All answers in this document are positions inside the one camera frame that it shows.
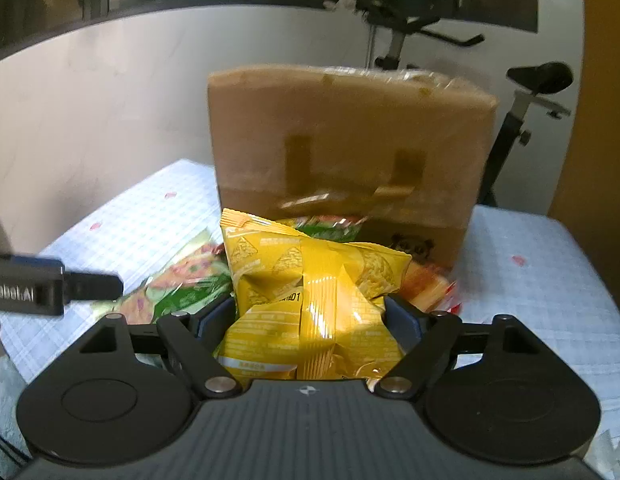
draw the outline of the black bike saddle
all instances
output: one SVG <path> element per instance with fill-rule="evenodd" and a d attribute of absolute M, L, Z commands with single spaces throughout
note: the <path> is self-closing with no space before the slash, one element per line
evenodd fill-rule
<path fill-rule="evenodd" d="M 565 63 L 553 61 L 539 66 L 519 66 L 508 70 L 509 79 L 533 94 L 556 94 L 573 82 L 572 70 Z"/>

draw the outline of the yellow snack bag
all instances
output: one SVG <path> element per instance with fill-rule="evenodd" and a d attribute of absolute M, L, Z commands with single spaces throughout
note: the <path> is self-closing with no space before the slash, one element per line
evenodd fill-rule
<path fill-rule="evenodd" d="M 399 361 L 380 297 L 399 290 L 408 254 L 229 209 L 221 228 L 240 318 L 218 359 L 238 379 L 380 378 Z"/>

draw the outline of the white flower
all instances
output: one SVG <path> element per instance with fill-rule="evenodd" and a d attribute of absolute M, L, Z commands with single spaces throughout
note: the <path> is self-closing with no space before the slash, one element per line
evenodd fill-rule
<path fill-rule="evenodd" d="M 349 10 L 350 12 L 356 12 L 357 0 L 339 0 L 337 3 L 324 1 L 324 7 L 328 10 Z"/>

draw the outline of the cardboard box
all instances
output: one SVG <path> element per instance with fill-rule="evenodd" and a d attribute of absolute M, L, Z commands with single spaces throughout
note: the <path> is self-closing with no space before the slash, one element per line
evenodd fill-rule
<path fill-rule="evenodd" d="M 452 267 L 495 97 L 422 71 L 253 66 L 212 74 L 208 102 L 223 207 L 369 216 L 360 239 Z"/>

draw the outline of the panda logo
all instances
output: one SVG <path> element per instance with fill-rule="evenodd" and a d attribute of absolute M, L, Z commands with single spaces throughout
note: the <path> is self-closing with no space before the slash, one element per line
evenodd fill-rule
<path fill-rule="evenodd" d="M 434 248 L 434 242 L 419 236 L 403 236 L 399 233 L 392 235 L 392 249 L 410 254 L 419 263 L 425 263 L 430 259 L 430 251 Z"/>

